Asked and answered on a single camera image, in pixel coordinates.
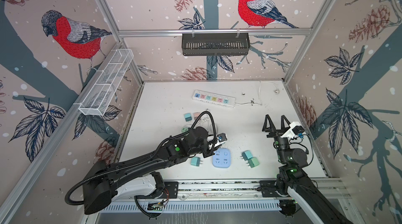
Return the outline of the green charger plug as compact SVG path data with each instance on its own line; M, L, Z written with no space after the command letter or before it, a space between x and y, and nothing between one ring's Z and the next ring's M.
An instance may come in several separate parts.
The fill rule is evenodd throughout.
M187 132L189 130L189 127L183 127L182 129L181 129L181 132L182 133L185 133L185 132Z

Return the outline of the blue square socket cube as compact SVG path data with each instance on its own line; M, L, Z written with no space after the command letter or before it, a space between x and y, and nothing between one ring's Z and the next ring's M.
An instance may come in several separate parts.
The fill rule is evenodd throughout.
M226 148L214 151L212 164L216 168L229 168L231 166L231 152Z

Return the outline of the green charger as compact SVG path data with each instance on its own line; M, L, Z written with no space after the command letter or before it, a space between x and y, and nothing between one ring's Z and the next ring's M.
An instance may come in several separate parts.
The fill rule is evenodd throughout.
M248 165L249 165L251 168L254 168L254 167L259 166L259 165L260 165L260 162L259 162L259 160L257 159L257 157L253 157L253 158L251 158L251 159L248 160Z

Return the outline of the long white power strip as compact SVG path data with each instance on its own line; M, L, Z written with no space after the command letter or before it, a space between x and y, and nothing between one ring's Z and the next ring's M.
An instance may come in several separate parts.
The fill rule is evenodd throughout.
M215 94L200 90L195 90L192 99L200 102L205 102L213 105L224 106L224 107L234 107L236 104L236 99L231 96Z

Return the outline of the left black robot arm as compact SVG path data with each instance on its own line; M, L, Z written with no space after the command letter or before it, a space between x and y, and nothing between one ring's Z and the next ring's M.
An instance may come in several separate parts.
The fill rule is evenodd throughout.
M159 170L181 164L198 154L211 157L226 141L225 133L210 135L203 127L190 128L166 138L154 151L140 157L112 164L98 161L83 180L68 190L64 200L71 206L82 205L84 213L91 215L109 206L120 187L148 175L154 183L148 194L158 196L164 190Z

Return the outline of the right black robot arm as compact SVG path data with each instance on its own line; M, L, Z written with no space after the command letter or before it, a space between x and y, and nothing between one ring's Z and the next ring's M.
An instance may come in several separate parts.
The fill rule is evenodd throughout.
M292 148L292 140L303 137L304 128L299 122L289 122L281 116L277 129L269 115L265 116L262 131L273 139L277 159L282 166L276 180L260 181L258 191L263 197L291 197L314 224L350 224L345 217L319 191L303 168L309 166L308 149Z

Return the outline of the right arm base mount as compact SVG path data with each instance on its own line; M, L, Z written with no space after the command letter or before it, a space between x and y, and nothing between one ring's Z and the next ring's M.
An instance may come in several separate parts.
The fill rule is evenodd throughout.
M261 192L263 198L281 197L277 191L276 180L260 181L257 191Z

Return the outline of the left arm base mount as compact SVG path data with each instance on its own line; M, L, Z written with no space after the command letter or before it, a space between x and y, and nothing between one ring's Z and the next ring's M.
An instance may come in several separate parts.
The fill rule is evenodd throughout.
M179 182L164 182L164 186L157 187L149 196L150 199L177 199Z

